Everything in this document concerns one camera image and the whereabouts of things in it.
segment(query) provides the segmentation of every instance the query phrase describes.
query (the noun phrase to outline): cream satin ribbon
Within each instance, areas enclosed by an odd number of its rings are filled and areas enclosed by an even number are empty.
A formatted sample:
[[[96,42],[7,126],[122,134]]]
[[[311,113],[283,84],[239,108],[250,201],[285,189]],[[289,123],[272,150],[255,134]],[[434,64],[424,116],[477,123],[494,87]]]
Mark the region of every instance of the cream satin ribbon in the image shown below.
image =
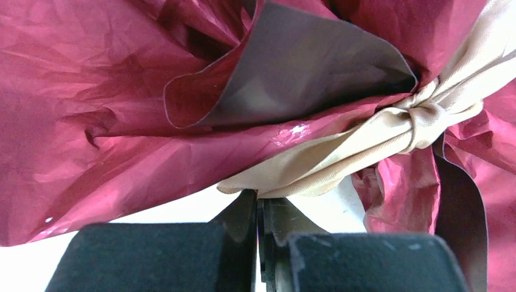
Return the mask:
[[[482,99],[516,78],[516,1],[491,0],[439,76],[417,94],[344,133],[282,152],[219,183],[260,198],[318,196],[345,176],[396,153],[430,146],[447,127],[479,114]]]

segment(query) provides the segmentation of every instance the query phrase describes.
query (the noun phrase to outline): white surface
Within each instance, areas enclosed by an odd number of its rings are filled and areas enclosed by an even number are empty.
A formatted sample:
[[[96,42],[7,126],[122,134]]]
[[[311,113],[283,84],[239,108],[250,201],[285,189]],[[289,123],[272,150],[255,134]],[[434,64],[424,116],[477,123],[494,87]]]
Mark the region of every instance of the white surface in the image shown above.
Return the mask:
[[[219,193],[215,186],[171,203],[129,215],[116,223],[207,222],[237,195]],[[365,232],[364,209],[346,178],[334,191],[317,198],[290,198],[291,202],[329,232]],[[11,248],[0,248],[0,291],[44,291],[61,256],[76,232]],[[265,284],[257,283],[257,291]]]

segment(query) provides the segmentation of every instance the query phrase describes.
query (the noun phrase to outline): tied beige fabric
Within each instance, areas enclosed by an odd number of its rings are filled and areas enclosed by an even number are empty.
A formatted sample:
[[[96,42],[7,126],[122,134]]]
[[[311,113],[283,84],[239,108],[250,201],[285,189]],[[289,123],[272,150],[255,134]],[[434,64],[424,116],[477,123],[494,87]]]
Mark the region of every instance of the tied beige fabric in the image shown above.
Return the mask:
[[[396,153],[430,146],[447,127],[479,114],[482,99],[516,78],[516,1],[491,0],[439,76],[417,94],[344,133],[308,141],[222,181],[260,198],[318,196],[345,176]]]

